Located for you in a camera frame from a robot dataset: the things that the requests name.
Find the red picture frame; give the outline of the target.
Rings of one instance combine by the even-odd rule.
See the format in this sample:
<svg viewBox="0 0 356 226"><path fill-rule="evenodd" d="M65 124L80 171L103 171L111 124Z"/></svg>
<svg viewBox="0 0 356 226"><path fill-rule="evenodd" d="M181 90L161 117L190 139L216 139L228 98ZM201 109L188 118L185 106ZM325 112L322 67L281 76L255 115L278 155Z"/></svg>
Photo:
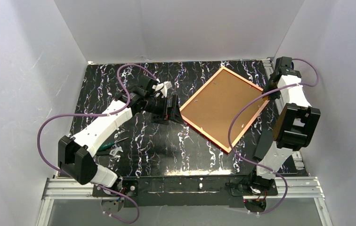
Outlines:
<svg viewBox="0 0 356 226"><path fill-rule="evenodd" d="M221 67L181 107L184 121L225 153L230 153L269 101L259 99L237 119L237 113L263 89Z"/></svg>

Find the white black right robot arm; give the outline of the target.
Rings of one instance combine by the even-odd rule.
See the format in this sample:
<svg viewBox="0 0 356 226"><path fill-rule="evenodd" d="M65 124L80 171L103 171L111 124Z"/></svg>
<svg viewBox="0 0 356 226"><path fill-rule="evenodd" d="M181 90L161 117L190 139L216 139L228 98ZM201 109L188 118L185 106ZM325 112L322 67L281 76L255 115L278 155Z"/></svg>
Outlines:
<svg viewBox="0 0 356 226"><path fill-rule="evenodd" d="M251 188L268 190L292 152L311 142L321 111L307 101L303 86L293 58L277 58L262 96L268 100L281 99L284 106L273 128L272 145L252 173Z"/></svg>

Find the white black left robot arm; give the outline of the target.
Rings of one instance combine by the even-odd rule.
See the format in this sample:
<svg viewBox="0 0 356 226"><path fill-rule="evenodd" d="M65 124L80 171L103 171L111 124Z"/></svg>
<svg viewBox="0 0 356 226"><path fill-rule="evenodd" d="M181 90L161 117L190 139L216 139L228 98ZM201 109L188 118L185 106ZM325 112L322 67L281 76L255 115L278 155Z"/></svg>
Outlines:
<svg viewBox="0 0 356 226"><path fill-rule="evenodd" d="M122 178L111 169L95 163L101 145L135 114L151 113L151 121L183 123L177 95L168 96L171 82L159 82L141 75L139 82L116 95L111 104L90 125L72 137L58 142L58 166L81 185L93 183L112 188Z"/></svg>

